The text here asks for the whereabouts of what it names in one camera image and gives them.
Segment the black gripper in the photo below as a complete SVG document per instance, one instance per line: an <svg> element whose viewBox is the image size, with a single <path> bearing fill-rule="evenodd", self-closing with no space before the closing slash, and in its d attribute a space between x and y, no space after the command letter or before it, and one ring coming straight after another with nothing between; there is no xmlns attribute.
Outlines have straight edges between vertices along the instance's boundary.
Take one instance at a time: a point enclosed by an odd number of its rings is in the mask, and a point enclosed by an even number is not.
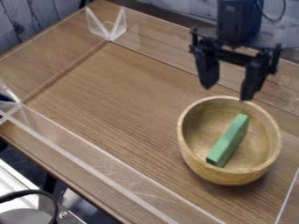
<svg viewBox="0 0 299 224"><path fill-rule="evenodd" d="M191 28L190 52L201 84L210 89L221 79L221 61L247 67L242 82L242 101L250 101L269 74L277 72L282 45L263 43L262 20L279 22L265 13L265 0L219 0L217 29Z"/></svg>

